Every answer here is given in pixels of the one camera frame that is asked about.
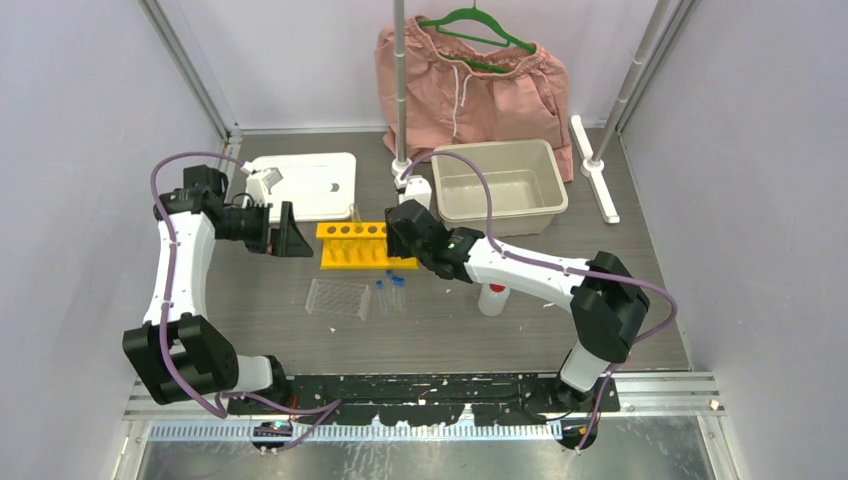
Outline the clear glass test tube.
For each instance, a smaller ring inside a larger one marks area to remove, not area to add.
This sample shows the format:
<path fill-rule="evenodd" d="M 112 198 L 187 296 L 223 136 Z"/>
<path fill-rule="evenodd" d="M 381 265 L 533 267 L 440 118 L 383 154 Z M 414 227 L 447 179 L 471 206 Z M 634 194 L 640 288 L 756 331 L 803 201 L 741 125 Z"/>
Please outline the clear glass test tube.
<path fill-rule="evenodd" d="M 350 210 L 350 221 L 354 224 L 357 224 L 357 225 L 361 224 L 362 218 L 361 218 L 359 207 L 356 204 L 351 204 L 349 210 Z"/>

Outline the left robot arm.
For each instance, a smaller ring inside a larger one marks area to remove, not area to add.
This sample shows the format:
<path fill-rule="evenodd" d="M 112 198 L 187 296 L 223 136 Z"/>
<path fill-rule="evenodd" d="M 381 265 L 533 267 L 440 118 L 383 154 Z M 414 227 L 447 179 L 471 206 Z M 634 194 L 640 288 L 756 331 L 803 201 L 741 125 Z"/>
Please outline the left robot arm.
<path fill-rule="evenodd" d="M 309 258 L 293 206 L 249 200 L 227 203 L 227 175 L 210 166 L 187 167 L 181 187 L 155 191 L 160 239 L 157 277 L 141 326 L 124 332 L 122 349 L 159 405 L 194 400 L 214 415 L 289 406 L 292 388 L 272 355 L 245 356 L 210 322 L 207 275 L 217 241 L 242 243 L 251 253 Z"/>

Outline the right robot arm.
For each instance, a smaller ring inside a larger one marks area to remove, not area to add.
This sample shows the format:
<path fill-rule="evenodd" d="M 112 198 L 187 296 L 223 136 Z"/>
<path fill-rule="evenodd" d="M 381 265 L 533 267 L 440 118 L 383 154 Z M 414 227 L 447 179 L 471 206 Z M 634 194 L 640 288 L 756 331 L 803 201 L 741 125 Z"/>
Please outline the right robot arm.
<path fill-rule="evenodd" d="M 615 255 L 570 259 L 491 241 L 481 231 L 447 229 L 416 201 L 385 211 L 392 257 L 415 258 L 444 280 L 500 285 L 563 308 L 577 341 L 563 361 L 552 393 L 567 410 L 582 409 L 612 364 L 624 362 L 650 301 Z"/>

